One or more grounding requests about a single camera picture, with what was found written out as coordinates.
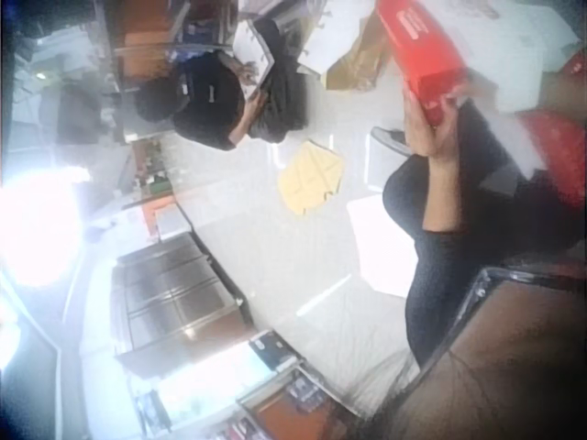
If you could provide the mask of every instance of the black pants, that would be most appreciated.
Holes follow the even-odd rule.
[[[480,188],[511,159],[471,102],[459,113],[460,178],[464,233],[481,264],[500,264],[522,253],[556,253],[585,237],[585,215],[563,203],[545,172],[520,176],[514,197]],[[383,203],[410,236],[422,229],[428,161],[412,156],[385,185]]]
[[[285,54],[285,38],[275,22],[262,18],[254,26],[265,39],[275,63],[261,85],[261,90],[268,95],[267,102],[251,126],[249,136],[278,144],[288,131],[305,127],[305,80],[296,72],[296,60]]]

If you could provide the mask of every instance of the dark hair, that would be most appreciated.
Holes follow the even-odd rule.
[[[140,117],[159,122],[173,115],[179,105],[175,84],[169,78],[156,78],[145,82],[135,96]]]

